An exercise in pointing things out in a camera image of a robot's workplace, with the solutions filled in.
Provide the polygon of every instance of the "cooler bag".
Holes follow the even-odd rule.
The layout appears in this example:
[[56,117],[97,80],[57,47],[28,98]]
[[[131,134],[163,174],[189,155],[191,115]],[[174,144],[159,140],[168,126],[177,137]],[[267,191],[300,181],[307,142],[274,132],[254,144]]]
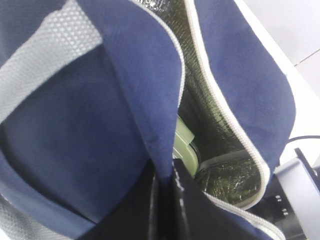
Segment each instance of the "cooler bag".
[[295,104],[236,2],[0,5],[11,239],[285,239],[246,210],[279,164]]

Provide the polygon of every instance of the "white surface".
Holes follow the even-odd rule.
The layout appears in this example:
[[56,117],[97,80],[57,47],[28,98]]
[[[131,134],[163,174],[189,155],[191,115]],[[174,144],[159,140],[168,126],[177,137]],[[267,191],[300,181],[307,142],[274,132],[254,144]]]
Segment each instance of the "white surface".
[[1,240],[10,240],[10,238],[0,229],[0,239]]
[[[274,61],[278,64],[282,72],[287,76],[296,106],[296,117],[290,137],[293,138],[303,135],[320,135],[320,98],[316,96],[316,94],[312,91],[305,79],[293,66],[288,57],[286,57],[285,53],[281,50],[280,46],[268,33],[269,29],[264,28],[264,26],[260,22],[261,19],[263,20],[266,17],[266,13],[263,13],[263,11],[266,11],[267,13],[272,12],[272,9],[263,9],[263,7],[265,7],[267,3],[277,3],[278,1],[235,0],[235,2],[238,5],[243,5],[244,2],[249,3],[249,7],[251,9],[247,9],[246,13],[244,13],[241,10],[243,15],[245,16],[246,20],[248,21],[251,28],[253,29],[257,37],[260,39],[264,47],[271,54]],[[273,22],[274,24],[282,24],[281,22],[276,23],[272,18],[273,16],[269,15],[267,20]],[[309,161],[311,165],[314,164],[314,162],[320,155],[320,140],[298,140],[296,142],[289,143],[286,146],[280,157],[280,164],[284,164],[290,161],[291,159],[295,158],[297,155],[295,154],[294,148],[297,147],[299,147],[302,150],[306,159]]]
[[302,74],[314,93],[320,97],[320,51],[301,62],[296,69]]
[[295,65],[320,49],[319,0],[244,0]]

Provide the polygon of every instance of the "navy fabric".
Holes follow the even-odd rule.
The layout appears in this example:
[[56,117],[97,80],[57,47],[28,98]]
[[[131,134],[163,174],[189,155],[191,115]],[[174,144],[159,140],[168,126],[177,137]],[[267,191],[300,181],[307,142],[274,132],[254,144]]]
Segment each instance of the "navy fabric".
[[289,83],[233,0],[195,0],[213,76],[273,173],[295,120]]
[[121,89],[161,180],[172,174],[181,61],[170,37],[127,0],[79,0],[103,37]]
[[0,0],[0,66],[66,0]]
[[32,216],[49,229],[77,238],[95,224],[58,204],[30,187],[8,164],[0,151],[0,193],[23,213]]
[[98,223],[149,159],[101,45],[33,92],[2,124],[9,163],[36,190]]
[[38,192],[97,223],[150,157],[162,180],[171,176],[182,73],[173,42],[148,13],[128,1],[94,3],[103,45],[33,92],[3,122],[1,147]]

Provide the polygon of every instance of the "white zipper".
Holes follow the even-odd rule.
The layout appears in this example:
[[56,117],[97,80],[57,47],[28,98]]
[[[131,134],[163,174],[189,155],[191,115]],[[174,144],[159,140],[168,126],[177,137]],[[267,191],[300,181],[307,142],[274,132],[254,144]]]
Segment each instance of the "white zipper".
[[200,24],[198,20],[198,14],[196,6],[193,0],[184,0],[185,9],[188,17],[188,22],[190,26],[190,31],[193,39],[194,48],[199,61],[201,72],[207,83],[208,89],[213,96],[222,116],[232,129],[235,136],[239,139],[243,147],[247,150],[254,163],[256,164],[258,171],[260,173],[261,186],[259,192],[256,194],[255,200],[249,203],[244,209],[249,209],[255,204],[257,204],[263,195],[265,194],[266,187],[270,178],[270,169],[267,163],[264,161],[259,151],[256,149],[254,144],[251,142],[250,138],[247,136],[243,128],[240,126],[236,117],[230,110],[228,103],[221,92],[215,78],[211,72],[209,58],[207,56],[205,44],[202,38]]
[[233,206],[229,203],[226,203],[216,197],[211,196],[207,192],[204,192],[205,195],[219,208],[226,210],[232,214],[236,214],[245,220],[247,220],[249,223],[251,223],[255,228],[263,231],[265,234],[267,234],[270,238],[274,240],[286,240],[286,237],[284,234],[272,223],[268,222],[267,220],[258,217],[250,212],[247,212],[243,209],[240,209],[236,206]]

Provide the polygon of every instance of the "fabric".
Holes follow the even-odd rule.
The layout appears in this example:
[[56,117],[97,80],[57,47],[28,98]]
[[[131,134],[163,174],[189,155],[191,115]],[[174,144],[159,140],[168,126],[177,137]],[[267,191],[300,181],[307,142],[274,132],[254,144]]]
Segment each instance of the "fabric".
[[103,37],[145,147],[167,181],[182,75],[177,50],[158,21],[133,2],[78,2]]
[[[132,31],[132,39],[122,38],[128,46],[111,35],[108,43],[121,44],[116,56],[109,57],[115,47],[101,45],[78,58],[33,92],[1,126],[1,148],[16,172],[51,201],[95,223],[131,189],[149,155],[158,154],[165,169],[159,164],[157,169],[164,179],[172,169],[181,59],[163,27],[135,4],[129,6],[133,18],[142,14],[150,19],[139,31],[149,32],[153,41],[137,34],[133,21],[122,16],[121,26]],[[167,47],[154,48],[157,42]],[[147,46],[150,51],[139,51]],[[123,59],[121,51],[126,51]],[[117,70],[116,64],[123,68]],[[136,125],[148,134],[143,140]],[[170,153],[165,161],[162,148]],[[34,215],[29,204],[19,208]],[[45,215],[37,220],[50,222]]]
[[0,196],[0,229],[11,240],[70,240],[23,214]]
[[273,173],[296,115],[286,76],[233,0],[194,2],[214,79]]
[[0,66],[37,30],[43,19],[66,0],[0,0]]
[[154,175],[155,167],[149,160],[121,202],[78,240],[148,239]]
[[19,211],[32,216],[45,227],[62,235],[77,238],[94,226],[92,222],[50,201],[29,186],[8,164],[1,151],[0,178],[1,195]]
[[115,210],[79,240],[271,240],[244,218],[215,206],[181,160],[174,161],[169,188],[153,172],[146,167]]
[[0,123],[55,72],[101,41],[75,0],[48,15],[0,68]]

